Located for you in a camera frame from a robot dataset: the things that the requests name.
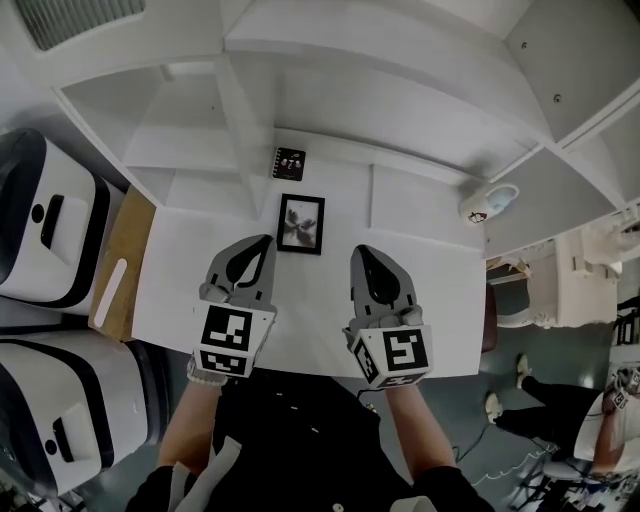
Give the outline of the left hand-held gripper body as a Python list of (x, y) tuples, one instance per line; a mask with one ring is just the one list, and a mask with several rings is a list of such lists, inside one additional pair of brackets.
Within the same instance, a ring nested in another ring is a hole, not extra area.
[(208, 301), (206, 284), (200, 296), (208, 306), (199, 343), (194, 348), (199, 370), (247, 378), (270, 334), (276, 311), (236, 305), (236, 301)]

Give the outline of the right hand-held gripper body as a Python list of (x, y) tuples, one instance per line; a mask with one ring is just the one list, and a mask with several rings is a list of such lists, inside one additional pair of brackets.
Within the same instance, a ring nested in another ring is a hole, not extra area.
[(419, 306), (355, 311), (344, 334), (368, 390), (415, 384), (433, 370), (432, 329)]

